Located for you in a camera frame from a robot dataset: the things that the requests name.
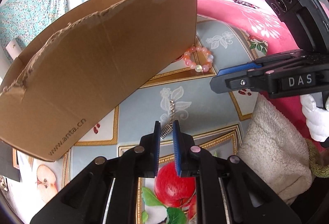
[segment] cardboard box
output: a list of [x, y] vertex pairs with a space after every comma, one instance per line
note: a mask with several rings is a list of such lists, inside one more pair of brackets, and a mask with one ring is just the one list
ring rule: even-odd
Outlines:
[[58, 160], [195, 42], [197, 0], [89, 0], [42, 31], [0, 87], [0, 139]]

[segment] bead bracelet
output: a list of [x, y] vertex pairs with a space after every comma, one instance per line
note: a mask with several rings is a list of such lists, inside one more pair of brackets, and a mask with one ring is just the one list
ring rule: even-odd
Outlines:
[[[191, 53], [196, 51], [203, 52], [207, 57], [207, 62], [202, 66], [197, 65], [191, 60]], [[211, 51], [201, 46], [192, 46], [191, 48], [188, 48], [184, 53], [183, 60], [185, 61], [185, 65], [189, 66], [191, 69], [194, 69], [196, 72], [208, 72], [208, 70], [213, 66], [213, 55], [211, 54]]]

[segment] white glove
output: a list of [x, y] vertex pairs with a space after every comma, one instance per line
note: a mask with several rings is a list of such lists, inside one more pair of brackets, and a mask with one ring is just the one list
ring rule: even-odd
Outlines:
[[329, 137], [329, 99], [326, 102], [327, 110], [316, 107], [316, 102], [310, 94], [302, 95], [300, 102], [312, 139], [325, 141]]

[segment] black camera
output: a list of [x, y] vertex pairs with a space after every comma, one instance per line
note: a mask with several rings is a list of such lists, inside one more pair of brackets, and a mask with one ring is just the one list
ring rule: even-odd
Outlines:
[[265, 0], [300, 49], [329, 54], [329, 19], [318, 0]]

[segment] screw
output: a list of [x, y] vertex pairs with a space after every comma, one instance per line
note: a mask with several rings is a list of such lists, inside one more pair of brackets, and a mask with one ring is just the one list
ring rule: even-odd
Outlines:
[[197, 145], [192, 146], [190, 149], [193, 153], [199, 153], [201, 151], [201, 148]]
[[237, 163], [240, 162], [240, 158], [237, 157], [236, 155], [232, 155], [232, 156], [230, 157], [230, 161], [231, 161], [231, 163], [237, 164]]
[[94, 160], [96, 165], [101, 165], [105, 163], [105, 158], [102, 156], [96, 157]]
[[134, 151], [135, 151], [135, 153], [140, 154], [140, 153], [144, 152], [145, 149], [143, 146], [138, 145], [134, 148]]

